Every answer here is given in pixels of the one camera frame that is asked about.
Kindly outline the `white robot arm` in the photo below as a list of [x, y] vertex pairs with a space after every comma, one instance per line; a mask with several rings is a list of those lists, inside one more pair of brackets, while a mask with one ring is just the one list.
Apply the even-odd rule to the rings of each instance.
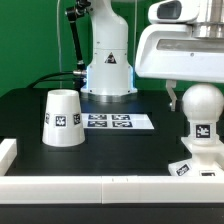
[[224, 0], [162, 0], [149, 7], [135, 65], [127, 60], [128, 25], [114, 0], [89, 0], [93, 58], [82, 92], [99, 101], [132, 94], [133, 76], [224, 83]]

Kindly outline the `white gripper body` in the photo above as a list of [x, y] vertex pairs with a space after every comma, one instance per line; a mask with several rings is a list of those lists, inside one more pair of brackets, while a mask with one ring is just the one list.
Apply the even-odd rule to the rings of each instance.
[[139, 40], [135, 71], [142, 78], [224, 83], [224, 40], [193, 38], [188, 25], [150, 25]]

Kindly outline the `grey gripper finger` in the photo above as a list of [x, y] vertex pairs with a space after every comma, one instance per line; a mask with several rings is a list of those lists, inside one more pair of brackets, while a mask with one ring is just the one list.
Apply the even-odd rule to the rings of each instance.
[[166, 81], [166, 90], [168, 92], [168, 95], [171, 99], [170, 108], [172, 111], [176, 109], [176, 101], [177, 97], [174, 92], [174, 89], [176, 88], [176, 81], [175, 80], [167, 80]]

